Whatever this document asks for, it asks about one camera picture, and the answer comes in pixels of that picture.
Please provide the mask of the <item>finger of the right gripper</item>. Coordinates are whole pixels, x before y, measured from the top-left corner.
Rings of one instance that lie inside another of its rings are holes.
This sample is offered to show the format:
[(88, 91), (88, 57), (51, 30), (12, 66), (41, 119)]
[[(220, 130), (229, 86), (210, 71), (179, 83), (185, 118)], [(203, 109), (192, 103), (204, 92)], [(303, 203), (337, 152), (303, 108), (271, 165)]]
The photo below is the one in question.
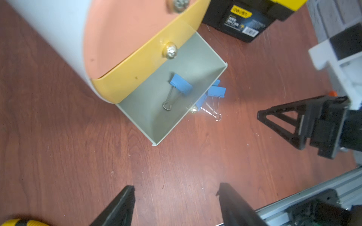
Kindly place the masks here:
[(290, 124), (295, 127), (294, 132), (290, 132), (286, 130), (284, 127), (279, 124), (271, 121), (267, 118), (267, 115), (258, 115), (257, 119), (262, 122), (264, 125), (272, 129), (276, 132), (280, 137), (286, 140), (289, 144), (291, 144), (294, 148), (298, 150), (303, 150), (306, 145), (307, 137), (305, 132), (303, 132), (303, 122), (304, 115), (298, 116), (297, 119), (291, 118), (287, 115), (273, 115), (274, 118), (282, 120), (287, 124)]
[(324, 98), (325, 96), (317, 96), (314, 98), (308, 98), (300, 101), (295, 101), (287, 104), (273, 106), (266, 110), (258, 111), (257, 119), (263, 123), (267, 121), (268, 115), (273, 115), (288, 124), (298, 124), (298, 120), (291, 118), (290, 116), (285, 115), (286, 112), (296, 112), (298, 116), (302, 116), (306, 114), (307, 105), (311, 104), (317, 99)]

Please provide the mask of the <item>grey bottom drawer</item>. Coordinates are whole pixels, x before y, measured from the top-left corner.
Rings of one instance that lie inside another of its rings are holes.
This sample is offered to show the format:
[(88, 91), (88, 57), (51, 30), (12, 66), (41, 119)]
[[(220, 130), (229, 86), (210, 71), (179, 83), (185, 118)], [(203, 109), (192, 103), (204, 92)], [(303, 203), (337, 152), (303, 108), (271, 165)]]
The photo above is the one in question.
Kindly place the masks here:
[(166, 61), (117, 107), (157, 146), (227, 66), (202, 36), (195, 33), (179, 49), (176, 59)]

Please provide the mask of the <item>round white drawer cabinet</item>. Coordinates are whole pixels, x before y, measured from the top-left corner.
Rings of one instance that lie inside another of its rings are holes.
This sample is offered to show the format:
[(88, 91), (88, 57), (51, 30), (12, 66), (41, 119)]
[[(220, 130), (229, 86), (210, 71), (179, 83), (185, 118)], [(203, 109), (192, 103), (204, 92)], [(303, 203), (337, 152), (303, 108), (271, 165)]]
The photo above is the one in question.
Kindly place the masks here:
[(84, 32), (92, 1), (7, 1), (103, 101), (85, 69)]

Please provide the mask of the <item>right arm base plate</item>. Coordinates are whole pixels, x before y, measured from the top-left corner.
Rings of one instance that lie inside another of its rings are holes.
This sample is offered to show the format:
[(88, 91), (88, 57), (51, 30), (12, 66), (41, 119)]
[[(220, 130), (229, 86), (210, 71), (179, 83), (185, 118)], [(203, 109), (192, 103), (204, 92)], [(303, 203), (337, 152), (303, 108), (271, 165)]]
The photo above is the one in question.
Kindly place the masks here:
[(286, 209), (294, 226), (360, 226), (362, 206), (341, 206), (339, 196), (327, 189)]

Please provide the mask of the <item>yellow drawer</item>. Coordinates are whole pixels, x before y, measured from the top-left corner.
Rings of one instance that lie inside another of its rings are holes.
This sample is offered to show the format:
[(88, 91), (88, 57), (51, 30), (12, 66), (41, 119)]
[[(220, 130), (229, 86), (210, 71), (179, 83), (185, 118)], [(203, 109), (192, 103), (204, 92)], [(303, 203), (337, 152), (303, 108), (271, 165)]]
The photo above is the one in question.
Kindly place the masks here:
[[(186, 10), (189, 3), (190, 1), (186, 3), (182, 12)], [(168, 7), (172, 12), (176, 12), (172, 1), (169, 1)], [(108, 71), (104, 76), (95, 80), (91, 79), (95, 89), (105, 100), (113, 104), (121, 102), (168, 60), (166, 48), (168, 45), (174, 43), (159, 44), (157, 43), (157, 39), (160, 36), (161, 34), (157, 34), (145, 45)]]

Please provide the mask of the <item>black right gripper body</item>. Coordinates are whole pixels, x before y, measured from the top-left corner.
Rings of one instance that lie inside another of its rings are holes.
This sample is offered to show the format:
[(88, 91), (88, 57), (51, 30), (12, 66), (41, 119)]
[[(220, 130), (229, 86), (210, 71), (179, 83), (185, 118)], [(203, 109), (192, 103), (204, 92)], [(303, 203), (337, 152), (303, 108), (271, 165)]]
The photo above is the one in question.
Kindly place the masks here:
[(361, 151), (362, 111), (351, 110), (347, 97), (306, 99), (304, 135), (324, 158), (334, 159), (341, 148)]

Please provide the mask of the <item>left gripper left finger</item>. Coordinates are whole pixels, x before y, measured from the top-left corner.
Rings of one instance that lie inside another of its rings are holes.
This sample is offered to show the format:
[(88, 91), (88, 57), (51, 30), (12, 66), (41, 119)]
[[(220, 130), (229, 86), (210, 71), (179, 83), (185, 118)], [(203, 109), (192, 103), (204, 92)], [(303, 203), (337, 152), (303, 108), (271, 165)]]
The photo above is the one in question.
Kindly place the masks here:
[(103, 212), (96, 217), (91, 226), (130, 226), (135, 201), (134, 186), (125, 186)]

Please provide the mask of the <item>orange top drawer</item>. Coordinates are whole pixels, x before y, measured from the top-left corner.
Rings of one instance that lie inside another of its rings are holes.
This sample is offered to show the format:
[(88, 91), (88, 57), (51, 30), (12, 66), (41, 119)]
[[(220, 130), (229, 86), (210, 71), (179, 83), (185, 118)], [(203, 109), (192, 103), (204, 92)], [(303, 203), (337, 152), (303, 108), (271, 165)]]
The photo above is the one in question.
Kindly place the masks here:
[(169, 1), (90, 1), (83, 38), (86, 75), (99, 79), (157, 34), (180, 48), (197, 30), (209, 1), (190, 1), (182, 13)]

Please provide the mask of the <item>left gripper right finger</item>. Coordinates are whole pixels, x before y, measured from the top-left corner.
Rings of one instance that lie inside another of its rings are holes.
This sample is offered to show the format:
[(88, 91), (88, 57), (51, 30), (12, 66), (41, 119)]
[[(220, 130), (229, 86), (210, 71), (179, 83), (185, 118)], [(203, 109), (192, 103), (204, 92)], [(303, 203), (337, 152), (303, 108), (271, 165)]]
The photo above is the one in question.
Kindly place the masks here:
[(256, 211), (228, 183), (220, 183), (216, 194), (225, 226), (267, 226)]

